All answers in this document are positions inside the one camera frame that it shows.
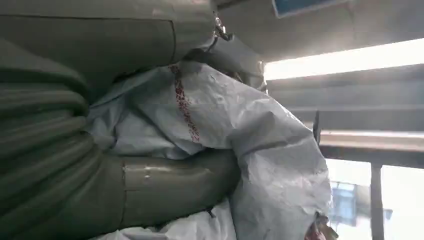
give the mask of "window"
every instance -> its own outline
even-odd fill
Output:
[[[332,204],[331,224],[356,226],[356,186],[343,182],[331,182]]]
[[[422,239],[424,169],[383,166],[384,239]]]
[[[265,65],[265,80],[346,73],[424,64],[424,38],[325,53]]]
[[[369,162],[327,159],[332,189],[329,225],[337,240],[372,240],[371,164]]]

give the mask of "window bar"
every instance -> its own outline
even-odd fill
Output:
[[[371,163],[371,233],[372,240],[384,240],[382,165]]]

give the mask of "bright window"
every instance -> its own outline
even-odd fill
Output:
[[[265,80],[424,64],[424,38],[269,62]]]

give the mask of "white plastic bag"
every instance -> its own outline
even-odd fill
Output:
[[[107,113],[108,106],[120,110]],[[273,98],[205,64],[180,62],[132,77],[91,110],[89,132],[100,144],[105,138],[128,139],[124,125],[139,124],[137,117],[122,114],[130,111],[162,133],[155,136],[164,142],[156,157],[233,149],[241,169],[230,198],[238,240],[303,240],[315,212],[328,210],[328,170],[311,131]],[[139,138],[147,136],[143,129]],[[118,144],[107,148],[135,153]]]

